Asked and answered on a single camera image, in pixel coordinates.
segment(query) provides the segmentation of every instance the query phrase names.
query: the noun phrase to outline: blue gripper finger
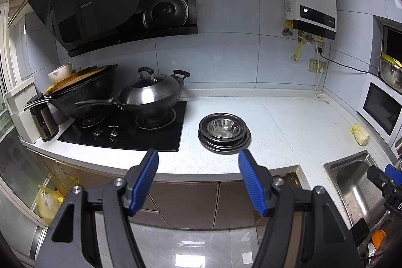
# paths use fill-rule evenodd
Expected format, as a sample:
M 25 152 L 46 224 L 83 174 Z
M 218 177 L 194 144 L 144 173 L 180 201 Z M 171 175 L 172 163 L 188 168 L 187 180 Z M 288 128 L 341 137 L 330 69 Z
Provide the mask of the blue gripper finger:
M 248 150 L 241 150 L 239 152 L 238 163 L 240 173 L 246 184 L 248 196 L 250 197 L 254 209 L 257 210 L 261 216 L 266 217 L 270 208 L 267 206 L 265 199 L 271 194 L 270 182 L 272 181 L 272 175 L 265 167 L 257 165 Z
M 148 195 L 149 188 L 154 181 L 156 171 L 159 165 L 159 156 L 156 150 L 152 151 L 151 154 L 149 152 L 145 155 L 143 161 L 140 166 L 143 165 L 144 160 L 146 161 L 145 167 L 142 169 L 137 182 L 133 188 L 133 197 L 132 202 L 129 207 L 129 210 L 132 214 L 135 214 L 138 210 L 142 209 L 144 206 L 145 199 Z

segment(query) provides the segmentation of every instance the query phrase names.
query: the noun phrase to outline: plastic bag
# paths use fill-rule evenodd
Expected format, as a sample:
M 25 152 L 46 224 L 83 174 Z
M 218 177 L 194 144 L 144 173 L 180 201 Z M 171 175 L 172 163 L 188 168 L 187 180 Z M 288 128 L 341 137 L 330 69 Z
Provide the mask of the plastic bag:
M 39 193 L 36 196 L 39 213 L 42 219 L 50 225 L 57 211 L 64 201 L 63 195 L 42 185 L 38 185 Z
M 350 131 L 356 139 L 356 142 L 361 146 L 365 146 L 369 143 L 370 136 L 367 133 L 366 129 L 358 123 L 355 123 L 351 126 Z

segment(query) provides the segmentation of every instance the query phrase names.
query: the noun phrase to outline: white speckled countertop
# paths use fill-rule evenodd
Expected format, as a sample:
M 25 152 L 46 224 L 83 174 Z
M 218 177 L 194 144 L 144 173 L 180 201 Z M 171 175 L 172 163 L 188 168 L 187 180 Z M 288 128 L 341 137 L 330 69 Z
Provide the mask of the white speckled countertop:
M 304 188 L 322 185 L 339 208 L 343 205 L 323 167 L 325 163 L 362 150 L 367 150 L 381 169 L 390 163 L 374 138 L 365 147 L 356 143 L 349 131 L 353 117 L 332 99 L 330 104 L 312 97 L 193 97 L 185 100 L 187 108 L 180 150 L 159 153 L 158 179 L 163 179 L 161 175 L 165 174 L 174 174 L 176 180 L 180 180 L 178 174 L 198 176 L 194 180 L 240 177 L 237 155 L 212 153 L 198 140 L 200 120 L 215 112 L 232 113 L 246 122 L 252 134 L 249 150 L 259 165 L 275 170 L 276 174 L 296 171 Z M 71 122 L 60 126 L 59 135 Z M 127 170 L 139 164 L 145 154 L 144 151 L 70 144 L 57 141 L 57 137 L 48 142 L 39 139 L 35 144 L 22 142 L 58 160 L 107 172 L 113 168 Z

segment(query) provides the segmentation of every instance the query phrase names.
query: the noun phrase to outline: stainless steel sink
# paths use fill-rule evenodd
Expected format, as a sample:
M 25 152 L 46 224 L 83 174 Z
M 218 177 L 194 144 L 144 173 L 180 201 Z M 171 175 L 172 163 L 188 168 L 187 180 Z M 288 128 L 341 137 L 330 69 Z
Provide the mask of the stainless steel sink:
M 342 199 L 350 223 L 354 225 L 363 217 L 370 230 L 386 212 L 381 191 L 366 177 L 367 169 L 372 165 L 375 162 L 367 151 L 324 165 Z

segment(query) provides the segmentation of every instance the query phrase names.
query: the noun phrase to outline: black glass stovetop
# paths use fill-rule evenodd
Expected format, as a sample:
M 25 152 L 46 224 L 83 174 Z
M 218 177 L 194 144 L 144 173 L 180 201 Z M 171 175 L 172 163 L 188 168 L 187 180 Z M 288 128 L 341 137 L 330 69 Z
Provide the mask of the black glass stovetop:
M 100 146 L 103 148 L 126 149 L 126 150 L 148 150 L 178 151 L 180 146 L 181 131 L 183 128 L 184 112 L 186 101 L 179 101 L 173 106 L 176 111 L 176 119 L 168 126 L 157 130 L 143 130 L 135 124 L 135 118 L 124 111 L 113 106 L 107 117 L 95 126 L 82 128 L 71 124 L 67 130 L 59 136 L 58 140 L 63 142 Z M 115 138 L 110 134 L 118 132 Z

